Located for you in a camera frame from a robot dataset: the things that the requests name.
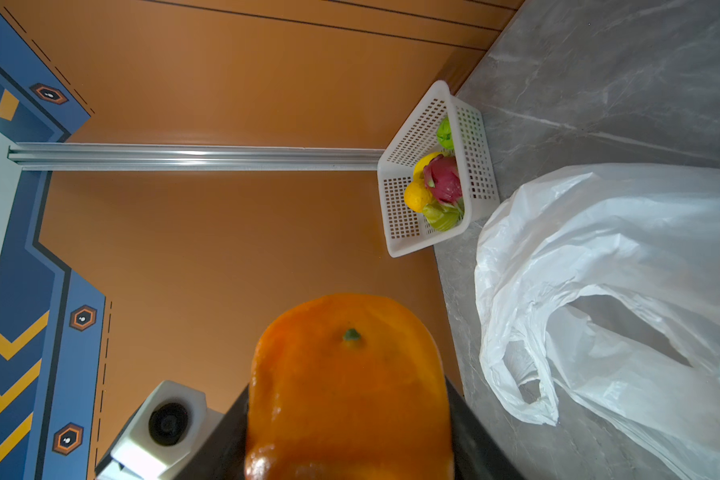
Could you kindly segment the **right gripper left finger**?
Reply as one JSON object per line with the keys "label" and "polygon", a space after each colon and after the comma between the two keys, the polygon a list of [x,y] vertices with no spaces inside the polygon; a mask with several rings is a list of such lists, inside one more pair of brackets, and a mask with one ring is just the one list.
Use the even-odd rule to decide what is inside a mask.
{"label": "right gripper left finger", "polygon": [[249,388],[245,387],[177,480],[244,480]]}

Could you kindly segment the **green apple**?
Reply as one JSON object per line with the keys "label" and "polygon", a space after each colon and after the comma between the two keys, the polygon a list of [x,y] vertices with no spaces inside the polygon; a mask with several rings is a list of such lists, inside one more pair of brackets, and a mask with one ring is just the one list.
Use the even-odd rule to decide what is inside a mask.
{"label": "green apple", "polygon": [[436,138],[439,145],[446,151],[454,150],[454,140],[452,134],[452,128],[448,117],[445,117],[440,123],[437,131]]}

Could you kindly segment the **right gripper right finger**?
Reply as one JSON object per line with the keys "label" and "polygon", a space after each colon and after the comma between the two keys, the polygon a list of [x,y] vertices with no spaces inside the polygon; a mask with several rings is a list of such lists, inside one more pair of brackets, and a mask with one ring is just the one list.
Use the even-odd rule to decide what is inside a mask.
{"label": "right gripper right finger", "polygon": [[447,387],[456,480],[524,479],[499,445],[489,435],[455,386]]}

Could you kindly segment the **white plastic bag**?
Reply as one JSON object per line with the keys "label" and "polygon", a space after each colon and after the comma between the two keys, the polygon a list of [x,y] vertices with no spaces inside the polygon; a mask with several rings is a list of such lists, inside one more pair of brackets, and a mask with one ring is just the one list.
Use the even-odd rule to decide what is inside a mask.
{"label": "white plastic bag", "polygon": [[558,395],[683,479],[720,479],[720,169],[569,166],[519,187],[476,248],[479,362],[516,419]]}

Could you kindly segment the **yellow lemon fruit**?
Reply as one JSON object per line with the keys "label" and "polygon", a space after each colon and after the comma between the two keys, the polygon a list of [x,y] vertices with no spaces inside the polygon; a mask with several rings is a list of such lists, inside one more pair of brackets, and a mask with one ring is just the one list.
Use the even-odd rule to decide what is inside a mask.
{"label": "yellow lemon fruit", "polygon": [[435,198],[424,180],[414,180],[405,189],[404,202],[416,213],[422,213],[424,208],[434,201]]}

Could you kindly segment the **red dragon fruit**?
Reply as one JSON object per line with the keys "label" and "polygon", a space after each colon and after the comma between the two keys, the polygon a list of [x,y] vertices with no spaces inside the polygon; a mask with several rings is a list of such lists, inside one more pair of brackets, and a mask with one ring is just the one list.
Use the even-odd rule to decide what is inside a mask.
{"label": "red dragon fruit", "polygon": [[434,159],[424,169],[423,179],[440,203],[456,204],[463,197],[455,157],[442,155]]}

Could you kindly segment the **orange fruit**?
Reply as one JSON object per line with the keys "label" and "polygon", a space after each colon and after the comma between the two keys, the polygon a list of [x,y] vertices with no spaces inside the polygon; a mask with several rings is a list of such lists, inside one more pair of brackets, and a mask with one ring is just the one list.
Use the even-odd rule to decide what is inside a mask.
{"label": "orange fruit", "polygon": [[405,306],[335,294],[261,336],[248,387],[249,479],[451,479],[446,379]]}

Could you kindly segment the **yellow-green fruit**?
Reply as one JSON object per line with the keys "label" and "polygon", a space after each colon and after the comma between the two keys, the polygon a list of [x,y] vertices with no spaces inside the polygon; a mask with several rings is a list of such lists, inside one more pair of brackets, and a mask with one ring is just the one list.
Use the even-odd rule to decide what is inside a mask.
{"label": "yellow-green fruit", "polygon": [[461,222],[464,210],[461,202],[456,204],[433,202],[423,207],[422,214],[434,230],[446,232]]}

